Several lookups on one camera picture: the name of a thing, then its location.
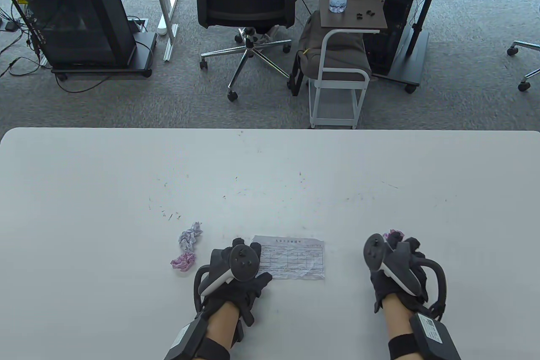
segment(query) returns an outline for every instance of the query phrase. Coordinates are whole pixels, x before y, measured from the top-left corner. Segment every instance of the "black glove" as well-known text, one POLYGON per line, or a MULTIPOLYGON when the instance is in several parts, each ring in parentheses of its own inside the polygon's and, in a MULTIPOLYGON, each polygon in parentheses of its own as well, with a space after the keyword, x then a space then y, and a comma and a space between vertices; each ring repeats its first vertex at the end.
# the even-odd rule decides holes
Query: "black glove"
MULTIPOLYGON (((228 259, 229 254, 234 246, 243 244, 243 239, 236 238, 233 240, 232 246, 225 248, 222 255, 228 259)), ((256 242, 249 245, 255 252, 259 259, 261 258, 261 245, 256 242)), ((262 293, 262 289, 270 283, 272 275, 270 273, 262 273, 249 281, 238 281, 234 279, 230 283, 220 285, 212 294, 205 297, 202 303, 203 307, 221 307, 225 302, 229 301, 235 304, 240 311, 240 316, 247 326, 253 325, 255 319, 251 314, 251 308, 255 298, 259 298, 262 293)))
MULTIPOLYGON (((401 240, 403 240, 403 235, 400 232, 394 231, 388 236, 386 241, 390 247, 395 250, 397 243, 401 242, 401 240)), ((420 247, 420 242, 416 238, 410 237, 409 239, 405 240, 405 242, 409 242, 411 253, 414 256, 421 258, 426 257, 424 253, 417 251, 417 249, 420 247)), ((372 271, 370 278, 373 288, 375 289, 375 313, 382 308, 382 300, 384 300, 387 295, 396 294, 401 303, 412 312, 420 312, 422 314, 426 314, 427 316, 431 316, 428 309, 424 307, 424 303, 428 300, 428 293, 426 291, 426 273, 419 265, 413 265, 411 271, 417 277, 418 281, 420 281, 420 285, 422 286, 421 296, 414 297, 411 294, 403 291, 403 289, 397 285, 394 280, 384 274, 384 271, 372 271)))

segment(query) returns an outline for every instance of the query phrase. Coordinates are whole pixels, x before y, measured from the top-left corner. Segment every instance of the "pink tissue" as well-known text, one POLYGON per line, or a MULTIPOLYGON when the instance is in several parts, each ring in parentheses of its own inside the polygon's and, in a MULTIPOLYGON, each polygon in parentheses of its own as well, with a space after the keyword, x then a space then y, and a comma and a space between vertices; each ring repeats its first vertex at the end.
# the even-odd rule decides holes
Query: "pink tissue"
POLYGON ((195 253, 191 252, 185 252, 170 262, 173 269, 179 269, 180 271, 188 271, 194 263, 195 253))

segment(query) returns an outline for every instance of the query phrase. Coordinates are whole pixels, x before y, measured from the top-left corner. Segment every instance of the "computer tower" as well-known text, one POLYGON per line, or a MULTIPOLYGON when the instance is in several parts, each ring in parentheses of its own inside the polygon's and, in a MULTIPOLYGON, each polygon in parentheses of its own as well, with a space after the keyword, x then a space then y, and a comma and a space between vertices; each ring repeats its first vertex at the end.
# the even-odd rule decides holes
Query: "computer tower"
POLYGON ((421 1, 384 0, 383 11, 388 28, 379 34, 364 35, 366 55, 374 74, 386 75, 390 71, 394 57, 406 40, 403 30, 414 22, 415 10, 417 15, 420 13, 421 1))
POLYGON ((124 68, 133 58, 137 44, 121 0, 11 1, 55 69, 124 68))

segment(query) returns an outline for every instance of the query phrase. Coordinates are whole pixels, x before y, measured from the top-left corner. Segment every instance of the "power cord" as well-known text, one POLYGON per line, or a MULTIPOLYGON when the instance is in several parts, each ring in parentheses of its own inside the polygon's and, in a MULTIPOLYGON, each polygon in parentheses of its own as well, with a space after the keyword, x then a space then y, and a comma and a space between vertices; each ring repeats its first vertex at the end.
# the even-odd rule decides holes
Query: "power cord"
POLYGON ((84 90, 78 90, 78 91, 74 92, 74 91, 71 91, 71 90, 68 90, 68 89, 62 87, 62 85, 61 85, 60 82, 58 81, 58 76, 56 76, 56 75, 54 76, 54 78, 56 79, 56 84, 58 84, 58 86, 59 86, 62 90, 64 90, 65 92, 68 92, 68 93, 70 93, 70 94, 79 94, 80 92, 87 92, 87 91, 89 91, 89 90, 92 90, 92 89, 96 88, 97 86, 99 86, 100 84, 105 83, 105 82, 106 82, 108 79, 110 79, 111 77, 112 77, 112 75, 111 75, 111 76, 108 76, 108 77, 106 77, 106 78, 104 78, 104 79, 101 80, 98 84, 94 84, 92 87, 85 88, 84 90))

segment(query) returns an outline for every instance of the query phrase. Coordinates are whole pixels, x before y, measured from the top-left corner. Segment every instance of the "black small object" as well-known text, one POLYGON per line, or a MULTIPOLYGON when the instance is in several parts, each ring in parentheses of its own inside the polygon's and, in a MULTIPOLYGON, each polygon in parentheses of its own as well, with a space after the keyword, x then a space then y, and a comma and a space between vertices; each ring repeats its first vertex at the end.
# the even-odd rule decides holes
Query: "black small object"
POLYGON ((518 86, 517 86, 517 89, 520 91, 520 92, 526 92, 528 89, 531 88, 531 84, 527 81, 524 81, 522 83, 520 83, 518 86))
POLYGON ((405 86, 405 92, 407 92, 407 94, 413 94, 413 92, 415 92, 415 90, 416 90, 416 87, 417 86, 415 86, 413 84, 407 84, 405 86))
POLYGON ((187 326, 187 330, 179 343, 170 348, 165 360, 192 360, 206 335, 206 329, 208 329, 208 320, 202 316, 197 316, 187 326))
POLYGON ((5 30, 8 32, 15 32, 18 29, 19 29, 19 24, 17 24, 14 21, 8 21, 5 24, 5 30))
POLYGON ((234 92, 233 90, 230 90, 228 93, 227 93, 227 98, 229 99, 229 101, 233 102, 235 101, 237 98, 238 98, 238 95, 236 92, 234 92))
POLYGON ((441 322, 422 314, 414 314, 409 321, 424 360, 461 360, 448 329, 441 322))

